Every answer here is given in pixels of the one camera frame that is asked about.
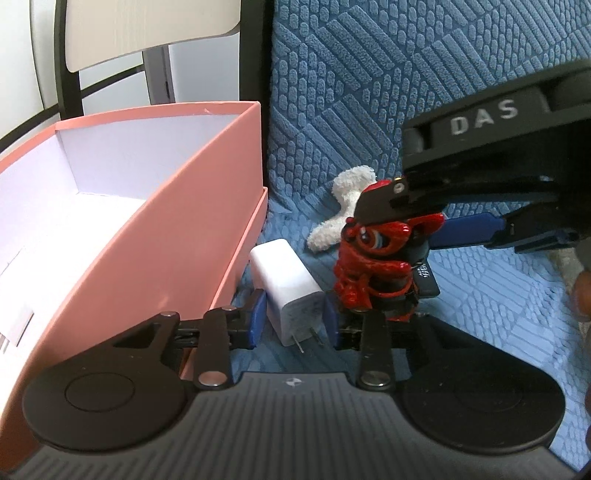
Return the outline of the white USB wall charger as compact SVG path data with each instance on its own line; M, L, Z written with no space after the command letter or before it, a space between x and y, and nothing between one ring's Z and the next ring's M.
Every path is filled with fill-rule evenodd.
M286 239L256 245L249 253L253 286L266 292L266 312L284 347L317 336L325 292Z

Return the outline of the red lion dance figurine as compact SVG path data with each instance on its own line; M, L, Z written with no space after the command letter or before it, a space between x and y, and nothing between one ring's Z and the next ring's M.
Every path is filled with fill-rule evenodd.
M356 215L346 218L334 268L342 308L379 310L389 321L409 321L420 297L414 272L425 263L429 239L444 223L442 213L375 224L363 224Z

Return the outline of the black cylindrical stick with print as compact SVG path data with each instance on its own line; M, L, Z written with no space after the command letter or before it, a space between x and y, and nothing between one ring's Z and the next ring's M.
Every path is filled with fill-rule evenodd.
M427 260L413 269L413 280L420 299L431 299L440 295L439 285Z

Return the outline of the pink cardboard box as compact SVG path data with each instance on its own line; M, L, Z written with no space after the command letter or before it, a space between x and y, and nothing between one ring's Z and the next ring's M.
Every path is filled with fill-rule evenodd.
M37 446L43 369L162 311L228 304L266 217L262 108L173 103L57 122L1 159L1 466Z

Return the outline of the blue textured sofa cover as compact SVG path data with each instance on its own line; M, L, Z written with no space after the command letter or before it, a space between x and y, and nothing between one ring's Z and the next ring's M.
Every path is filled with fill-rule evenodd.
M269 213L321 287L268 372L334 367L456 449L590 465L586 1L266 1Z

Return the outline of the beige chair with black frame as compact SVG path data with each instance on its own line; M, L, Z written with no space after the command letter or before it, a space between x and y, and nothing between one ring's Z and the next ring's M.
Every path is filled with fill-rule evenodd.
M58 120L270 99L272 1L4 1L1 151Z

